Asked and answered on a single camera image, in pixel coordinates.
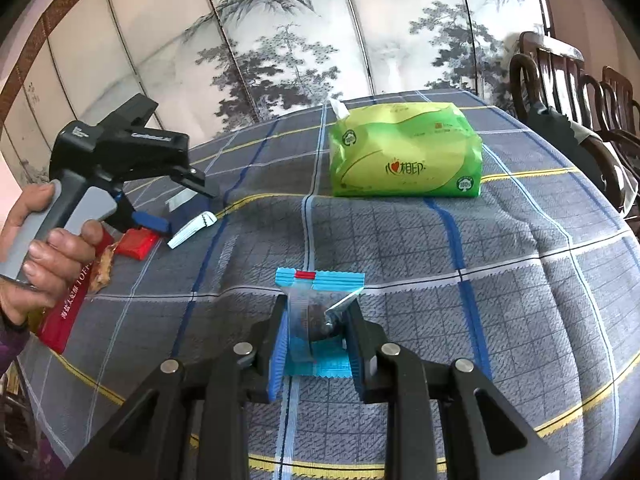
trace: blue candy wrapper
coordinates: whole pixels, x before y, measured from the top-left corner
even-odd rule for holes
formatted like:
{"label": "blue candy wrapper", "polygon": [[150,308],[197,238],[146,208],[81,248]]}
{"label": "blue candy wrapper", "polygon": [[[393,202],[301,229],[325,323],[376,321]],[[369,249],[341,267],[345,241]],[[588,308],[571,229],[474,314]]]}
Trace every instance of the blue candy wrapper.
{"label": "blue candy wrapper", "polygon": [[338,324],[342,311],[364,288],[364,274],[279,267],[275,282],[287,295],[289,311],[285,373],[351,377]]}

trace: sleeve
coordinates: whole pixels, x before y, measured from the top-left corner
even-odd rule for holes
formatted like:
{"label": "sleeve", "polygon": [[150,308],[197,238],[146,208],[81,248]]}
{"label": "sleeve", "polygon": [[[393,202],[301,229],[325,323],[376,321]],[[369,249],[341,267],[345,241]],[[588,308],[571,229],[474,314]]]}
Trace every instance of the sleeve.
{"label": "sleeve", "polygon": [[28,340],[27,322],[21,326],[14,325],[0,308],[0,375],[6,372]]}

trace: hand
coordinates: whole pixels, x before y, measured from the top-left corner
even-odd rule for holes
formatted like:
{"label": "hand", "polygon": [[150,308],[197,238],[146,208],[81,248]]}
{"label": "hand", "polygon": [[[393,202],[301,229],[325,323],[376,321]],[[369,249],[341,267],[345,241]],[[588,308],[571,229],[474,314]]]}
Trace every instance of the hand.
{"label": "hand", "polygon": [[[0,234],[0,260],[4,260],[15,235],[30,212],[42,211],[53,197],[52,184],[31,184],[24,188],[6,218]],[[31,285],[38,290],[16,285],[0,278],[0,308],[5,316],[22,325],[34,310],[52,308],[78,278],[82,267],[95,258],[95,246],[102,240],[100,222],[89,220],[80,236],[64,229],[53,229],[46,242],[34,240],[29,246],[30,259],[22,268]]]}

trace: silver bolt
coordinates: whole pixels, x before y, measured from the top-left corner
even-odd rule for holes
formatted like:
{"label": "silver bolt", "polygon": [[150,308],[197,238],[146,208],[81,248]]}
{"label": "silver bolt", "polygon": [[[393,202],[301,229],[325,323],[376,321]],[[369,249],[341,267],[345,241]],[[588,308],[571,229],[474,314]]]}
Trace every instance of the silver bolt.
{"label": "silver bolt", "polygon": [[384,343],[381,350],[386,355],[398,355],[400,353],[400,347],[396,343]]}
{"label": "silver bolt", "polygon": [[254,347],[251,343],[236,343],[234,345],[234,352],[238,355],[249,355],[254,351]]}
{"label": "silver bolt", "polygon": [[175,359],[167,359],[164,363],[160,365],[160,370],[162,370],[165,374],[172,374],[178,371],[180,368],[180,363]]}
{"label": "silver bolt", "polygon": [[474,369],[474,364],[469,359],[458,359],[456,361],[456,368],[466,374]]}

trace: table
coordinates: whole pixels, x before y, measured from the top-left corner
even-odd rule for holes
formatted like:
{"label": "table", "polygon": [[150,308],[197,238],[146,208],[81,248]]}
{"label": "table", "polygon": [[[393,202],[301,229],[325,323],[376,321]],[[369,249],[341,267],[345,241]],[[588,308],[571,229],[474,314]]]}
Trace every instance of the table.
{"label": "table", "polygon": [[[241,340],[269,315],[275,269],[295,267],[365,272],[367,319],[423,358],[473,359],[576,478],[600,478],[640,416],[638,242],[564,156],[469,92],[347,104],[403,100],[465,113],[484,141],[481,196],[332,198],[328,106],[197,146],[191,160],[224,192],[219,221],[144,262],[118,259],[63,356],[34,338],[20,356],[63,461],[167,356]],[[167,178],[127,186],[152,214],[177,191]],[[386,406],[360,405],[350,379],[286,378],[282,399],[249,406],[247,420],[252,478],[383,476]],[[439,428],[436,442],[444,478]]]}

